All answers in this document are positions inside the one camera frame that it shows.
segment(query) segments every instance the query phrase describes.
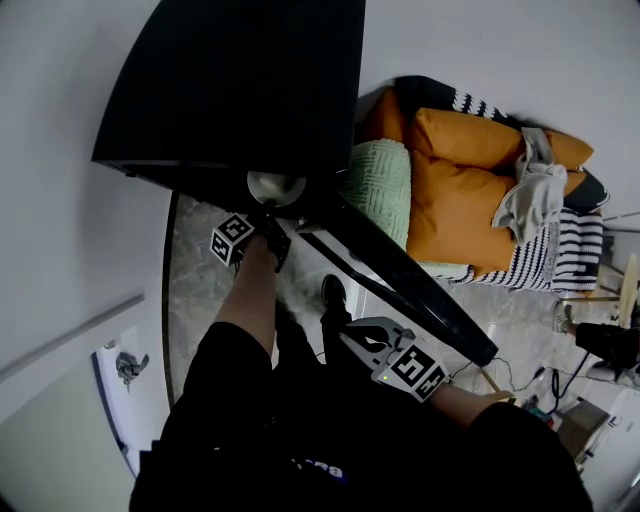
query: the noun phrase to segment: black shirt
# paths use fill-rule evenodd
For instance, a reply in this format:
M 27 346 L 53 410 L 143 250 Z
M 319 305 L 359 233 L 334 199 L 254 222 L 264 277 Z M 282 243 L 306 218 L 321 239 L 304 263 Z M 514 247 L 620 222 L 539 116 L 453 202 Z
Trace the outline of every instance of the black shirt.
M 254 338 L 216 323 L 142 456 L 130 510 L 247 503 L 591 510 L 557 435 L 517 407 L 495 404 L 462 430 L 428 403 L 347 384 L 324 365 L 272 371 Z

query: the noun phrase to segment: marble floor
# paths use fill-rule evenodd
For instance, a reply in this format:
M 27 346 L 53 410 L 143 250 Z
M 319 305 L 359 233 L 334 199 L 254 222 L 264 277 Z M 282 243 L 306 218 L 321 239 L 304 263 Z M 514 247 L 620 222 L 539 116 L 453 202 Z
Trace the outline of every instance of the marble floor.
M 212 228 L 227 216 L 228 213 L 219 208 L 185 196 L 178 201 L 168 297 L 169 357 L 176 398 L 182 393 L 198 343 L 233 283 L 234 270 L 220 263 L 208 248 Z M 349 278 L 296 236 L 293 225 L 286 224 L 283 227 L 292 237 L 292 245 L 280 273 L 278 293 L 305 328 L 316 353 L 322 352 L 319 324 L 322 303 L 318 291 L 324 275 L 331 272 L 338 275 L 351 292 L 359 293 L 362 314 L 388 316 L 411 327 L 416 334 L 437 347 L 451 373 L 467 364 L 468 361 L 456 351 L 412 324 L 375 295 L 351 283 Z M 330 235 L 321 233 L 320 237 L 336 252 L 348 258 L 344 247 Z M 361 263 L 350 258 L 348 261 L 357 270 L 369 273 Z M 509 362 L 512 379 L 509 367 L 503 361 L 494 360 L 487 367 L 502 389 L 524 387 L 540 366 L 573 372 L 584 356 L 584 351 L 573 344 L 573 338 L 554 334 L 551 329 L 552 312 L 557 300 L 554 294 L 527 290 L 512 292 L 480 284 L 440 284 L 496 343 L 500 348 L 498 356 Z M 612 312 L 611 306 L 603 303 L 574 306 L 577 321 L 609 323 Z M 585 368 L 595 360 L 588 361 Z M 531 383 L 518 395 L 524 397 L 536 393 L 541 397 L 543 409 L 551 407 L 553 397 L 549 392 L 550 380 L 547 372 L 545 377 Z M 455 382 L 479 393 L 491 391 L 474 365 L 461 371 Z M 576 396 L 583 395 L 590 385 L 587 379 L 576 379 L 563 402 L 569 403 Z

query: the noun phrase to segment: black shoe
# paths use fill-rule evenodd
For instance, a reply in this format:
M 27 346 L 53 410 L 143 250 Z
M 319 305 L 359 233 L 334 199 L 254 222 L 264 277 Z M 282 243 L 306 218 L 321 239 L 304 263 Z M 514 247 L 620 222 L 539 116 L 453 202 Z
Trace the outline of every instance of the black shoe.
M 334 308 L 336 306 L 344 308 L 347 302 L 347 292 L 344 289 L 342 281 L 333 274 L 328 274 L 322 280 L 322 303 L 327 307 Z

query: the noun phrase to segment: person's arm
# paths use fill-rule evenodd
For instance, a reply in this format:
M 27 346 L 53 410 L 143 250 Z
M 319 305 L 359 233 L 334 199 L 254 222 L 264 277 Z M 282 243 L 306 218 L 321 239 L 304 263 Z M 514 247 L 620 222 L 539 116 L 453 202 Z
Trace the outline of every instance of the person's arm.
M 496 403 L 449 384 L 442 384 L 431 405 L 466 428 L 465 461 L 457 478 L 473 500 L 491 500 L 492 508 L 527 499 L 527 489 L 553 508 L 592 510 L 574 461 L 557 434 L 540 419 L 506 403 Z
M 240 270 L 216 316 L 253 336 L 271 356 L 276 331 L 276 273 L 278 258 L 267 240 L 254 236 L 247 245 Z
M 429 397 L 429 403 L 454 423 L 469 427 L 480 413 L 496 402 L 450 384 L 442 384 Z
M 199 510 L 214 496 L 219 502 L 260 488 L 269 464 L 276 265 L 255 236 L 160 440 L 141 456 L 131 511 Z

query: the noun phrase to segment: wooden stick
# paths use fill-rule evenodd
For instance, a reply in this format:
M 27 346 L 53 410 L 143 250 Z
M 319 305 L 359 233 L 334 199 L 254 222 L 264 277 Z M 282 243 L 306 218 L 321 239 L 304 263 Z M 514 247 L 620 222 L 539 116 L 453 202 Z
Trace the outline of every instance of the wooden stick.
M 480 368 L 480 373 L 482 374 L 482 376 L 487 379 L 487 382 L 489 383 L 489 386 L 491 386 L 493 388 L 494 391 L 498 392 L 498 391 L 502 391 L 498 385 L 495 383 L 495 381 L 491 378 L 491 376 L 486 372 L 486 370 L 484 368 Z

